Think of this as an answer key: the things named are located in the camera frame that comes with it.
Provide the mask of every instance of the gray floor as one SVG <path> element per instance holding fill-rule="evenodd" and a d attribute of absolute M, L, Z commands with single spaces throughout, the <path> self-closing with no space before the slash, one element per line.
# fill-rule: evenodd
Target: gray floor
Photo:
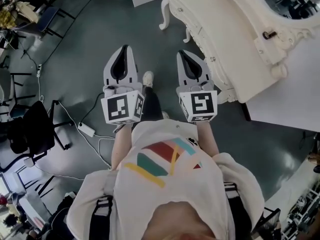
<path fill-rule="evenodd" d="M 88 0 L 59 0 L 56 4 L 72 15 L 77 15 Z M 103 70 L 109 57 L 120 46 L 129 44 L 141 78 L 146 71 L 155 74 L 154 89 L 162 109 L 172 119 L 185 121 L 178 104 L 175 88 L 178 85 L 176 54 L 185 49 L 203 58 L 196 44 L 183 43 L 185 26 L 171 17 L 168 29 L 161 31 L 161 0 L 137 8 L 132 0 L 92 0 L 77 17 L 53 56 L 44 65 L 40 78 L 44 106 L 48 109 L 51 100 L 60 100 L 78 123 L 91 108 L 103 88 Z M 53 30 L 64 33 L 72 23 L 68 18 L 57 18 Z M 43 63 L 60 39 L 45 36 L 37 48 L 31 46 L 34 38 L 23 40 L 25 48 L 37 63 Z M 11 72 L 35 72 L 33 63 L 22 50 L 12 51 Z M 37 78 L 21 78 L 25 86 L 19 92 L 37 93 Z M 55 113 L 57 121 L 67 120 L 61 109 Z M 113 135 L 114 126 L 105 123 L 101 104 L 85 119 L 84 123 L 99 135 Z M 225 103 L 218 107 L 218 116 L 211 123 L 221 152 L 230 153 L 239 163 L 249 168 L 256 176 L 268 199 L 283 181 L 287 180 L 300 166 L 310 149 L 310 139 L 302 149 L 299 141 L 302 130 L 262 122 L 245 121 L 239 103 Z M 56 145 L 38 162 L 39 166 L 56 174 L 83 178 L 86 174 L 103 170 L 106 166 L 85 143 L 74 127 L 59 130 L 64 143 L 71 142 L 68 151 Z M 89 138 L 96 148 L 98 138 Z M 109 161 L 113 142 L 103 141 L 101 154 Z M 79 187 L 79 182 L 72 185 Z"/>

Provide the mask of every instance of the carved table leg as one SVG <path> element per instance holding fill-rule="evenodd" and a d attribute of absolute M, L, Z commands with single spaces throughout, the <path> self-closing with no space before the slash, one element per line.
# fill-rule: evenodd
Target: carved table leg
<path fill-rule="evenodd" d="M 186 34 L 186 39 L 183 39 L 183 42 L 188 43 L 191 40 L 191 34 L 187 27 L 185 28 L 185 34 Z"/>
<path fill-rule="evenodd" d="M 163 23 L 159 25 L 161 30 L 165 30 L 170 23 L 170 8 L 169 8 L 169 0 L 162 0 L 161 10 L 163 16 Z"/>

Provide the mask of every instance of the white table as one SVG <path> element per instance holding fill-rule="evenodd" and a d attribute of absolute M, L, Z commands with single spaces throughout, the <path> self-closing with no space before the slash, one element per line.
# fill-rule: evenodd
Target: white table
<path fill-rule="evenodd" d="M 278 66 L 262 59 L 263 51 L 255 44 L 257 34 L 233 0 L 163 0 L 161 8 L 160 29 L 168 27 L 171 11 L 187 27 L 184 41 L 191 35 L 204 53 L 212 80 L 222 91 L 219 104 L 245 103 L 285 75 L 275 76 L 272 70 Z"/>
<path fill-rule="evenodd" d="M 285 63 L 288 77 L 247 102 L 254 121 L 320 132 L 320 28 Z"/>

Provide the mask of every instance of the black pants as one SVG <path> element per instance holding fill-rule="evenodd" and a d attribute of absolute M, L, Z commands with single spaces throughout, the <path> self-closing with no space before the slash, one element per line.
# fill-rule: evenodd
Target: black pants
<path fill-rule="evenodd" d="M 164 119 L 158 96 L 154 90 L 151 87 L 144 87 L 142 92 L 144 95 L 144 104 L 140 122 Z"/>

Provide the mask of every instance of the window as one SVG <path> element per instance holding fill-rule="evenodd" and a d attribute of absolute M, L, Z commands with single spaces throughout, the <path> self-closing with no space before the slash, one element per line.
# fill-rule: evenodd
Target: window
<path fill-rule="evenodd" d="M 0 193 L 5 197 L 10 194 L 10 189 L 3 173 L 0 174 Z"/>

